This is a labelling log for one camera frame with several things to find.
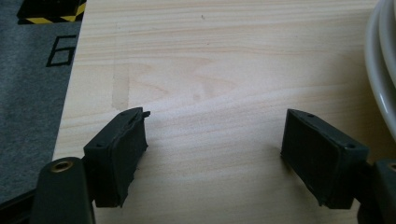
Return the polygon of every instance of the brass insert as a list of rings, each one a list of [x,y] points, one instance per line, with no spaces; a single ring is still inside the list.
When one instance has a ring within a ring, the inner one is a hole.
[[[63,171],[66,171],[66,170],[70,169],[70,167],[72,167],[72,166],[73,166],[73,162],[72,161],[60,161],[60,162],[54,164],[50,168],[50,170],[53,173],[60,173],[60,172],[63,172]]]

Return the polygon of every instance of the gray carpet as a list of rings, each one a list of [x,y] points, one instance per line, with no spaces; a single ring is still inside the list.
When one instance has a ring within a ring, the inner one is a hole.
[[[0,203],[33,189],[51,161],[81,25],[18,25],[21,2],[0,2]],[[52,52],[64,35],[76,37]]]

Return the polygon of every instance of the wood grain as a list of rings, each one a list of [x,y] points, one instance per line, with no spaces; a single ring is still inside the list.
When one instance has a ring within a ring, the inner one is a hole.
[[[122,208],[97,223],[357,223],[319,207],[279,157],[287,108],[394,158],[364,65],[376,1],[88,2],[54,159],[116,114],[151,111]]]

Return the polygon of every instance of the wooden table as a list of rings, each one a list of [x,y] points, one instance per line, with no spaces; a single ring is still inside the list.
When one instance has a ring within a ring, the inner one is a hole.
[[[372,0],[89,0],[54,159],[116,114],[151,111],[122,208],[97,223],[356,223],[319,207],[279,157],[287,108],[367,145],[396,145],[366,74]]]

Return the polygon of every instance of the yellow black striped tape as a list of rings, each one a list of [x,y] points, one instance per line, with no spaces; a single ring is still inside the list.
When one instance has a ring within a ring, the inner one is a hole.
[[[56,23],[56,22],[82,21],[82,18],[84,17],[86,4],[87,4],[86,0],[82,0],[79,3],[79,7],[75,16],[25,18],[25,19],[19,19],[18,24],[45,24],[45,23]]]

